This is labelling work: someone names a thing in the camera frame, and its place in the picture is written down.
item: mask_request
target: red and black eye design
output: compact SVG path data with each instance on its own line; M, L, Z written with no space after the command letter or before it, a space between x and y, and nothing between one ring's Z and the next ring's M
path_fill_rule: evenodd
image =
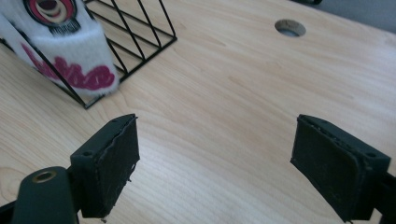
M74 0L23 0L29 14L47 26L59 26L77 15Z

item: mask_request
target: gray floor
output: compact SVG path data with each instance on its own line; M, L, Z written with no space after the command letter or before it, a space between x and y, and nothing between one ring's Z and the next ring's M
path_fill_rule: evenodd
M396 34L396 0L323 0L304 5Z

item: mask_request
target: black metal rack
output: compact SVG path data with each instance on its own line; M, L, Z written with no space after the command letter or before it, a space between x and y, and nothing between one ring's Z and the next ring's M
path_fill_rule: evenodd
M104 26L107 44L113 53L114 63L118 70L120 83L125 81L134 72L151 59L157 56L164 49L177 41L175 28L169 19L168 13L162 0L158 0L156 18L163 17L162 26L153 24L150 13L146 10L141 0L136 0L138 11L141 17L132 15L130 12L120 9L115 0L84 0L87 11ZM111 36L110 32L119 32L118 36ZM7 45L7 42L0 37L0 43ZM76 102L88 109L105 95L97 97L87 97L78 95L67 83L49 59L32 46L35 52L47 63L50 69L58 76L66 88L57 85L61 90L71 96Z

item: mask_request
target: wooden table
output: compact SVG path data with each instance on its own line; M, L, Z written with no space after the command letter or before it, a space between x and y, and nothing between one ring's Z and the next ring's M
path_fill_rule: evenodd
M108 223L342 223L290 164L296 118L396 158L396 35L286 0L164 3L176 44L87 111L0 47L0 204L136 113L141 161ZM306 34L281 35L281 19Z

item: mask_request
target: white cloth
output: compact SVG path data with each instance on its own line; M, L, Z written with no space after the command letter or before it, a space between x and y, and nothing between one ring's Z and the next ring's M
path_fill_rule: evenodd
M72 22L60 21L57 26L57 22L51 21L56 21L55 17L62 15L61 9L53 18L50 17L49 21L41 21L35 15L32 16L24 2L38 9L42 9L38 3L46 4L41 6L49 11L55 7L66 6L63 8L65 13L73 10L70 7L73 4L77 12L75 18L69 20ZM39 17L44 15L47 18L47 14L40 14L37 13L37 9L31 9L34 10ZM65 24L72 24L73 27L77 25L78 28L70 31L70 26L66 27ZM19 32L26 34L29 43ZM31 45L39 49L78 94L108 94L119 85L117 70L112 62L104 31L101 25L89 16L81 0L0 0L0 36L20 58L51 81L64 86Z

